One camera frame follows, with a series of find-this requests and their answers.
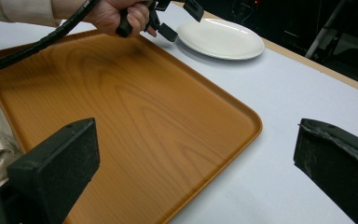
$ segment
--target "hand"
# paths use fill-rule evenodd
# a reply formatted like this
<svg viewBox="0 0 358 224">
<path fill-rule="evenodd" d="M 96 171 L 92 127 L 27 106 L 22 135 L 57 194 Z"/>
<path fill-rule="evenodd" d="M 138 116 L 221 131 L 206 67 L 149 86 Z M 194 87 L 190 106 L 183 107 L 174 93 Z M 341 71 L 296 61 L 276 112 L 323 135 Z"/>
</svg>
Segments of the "hand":
<svg viewBox="0 0 358 224">
<path fill-rule="evenodd" d="M 68 19 L 84 2 L 84 0 L 52 0 L 53 13 L 56 19 Z M 84 21 L 92 23 L 98 30 L 107 35 L 116 35 L 120 24 L 120 10 L 127 9 L 127 20 L 132 27 L 129 37 L 138 35 L 145 29 L 149 20 L 149 10 L 143 0 L 99 0 L 86 16 Z M 151 27 L 147 32 L 156 36 Z"/>
</svg>

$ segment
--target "cable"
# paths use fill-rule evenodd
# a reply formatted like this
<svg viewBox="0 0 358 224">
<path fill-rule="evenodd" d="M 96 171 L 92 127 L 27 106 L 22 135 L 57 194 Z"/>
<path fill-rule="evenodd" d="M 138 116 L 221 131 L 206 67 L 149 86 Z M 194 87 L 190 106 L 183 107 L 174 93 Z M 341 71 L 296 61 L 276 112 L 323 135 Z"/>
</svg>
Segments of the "cable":
<svg viewBox="0 0 358 224">
<path fill-rule="evenodd" d="M 75 26 L 83 21 L 97 2 L 98 0 L 86 0 L 86 2 L 55 31 L 41 38 L 39 41 L 34 42 L 31 46 L 0 59 L 0 70 L 36 54 L 66 36 Z"/>
</svg>

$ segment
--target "plate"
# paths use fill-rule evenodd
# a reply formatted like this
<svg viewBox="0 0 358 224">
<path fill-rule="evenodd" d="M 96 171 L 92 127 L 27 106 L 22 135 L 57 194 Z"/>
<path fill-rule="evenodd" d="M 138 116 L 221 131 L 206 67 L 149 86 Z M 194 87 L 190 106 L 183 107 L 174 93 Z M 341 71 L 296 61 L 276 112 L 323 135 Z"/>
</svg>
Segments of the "plate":
<svg viewBox="0 0 358 224">
<path fill-rule="evenodd" d="M 189 48 L 219 59 L 246 60 L 264 50 L 264 42 L 258 34 L 230 21 L 190 21 L 181 25 L 177 33 Z"/>
</svg>

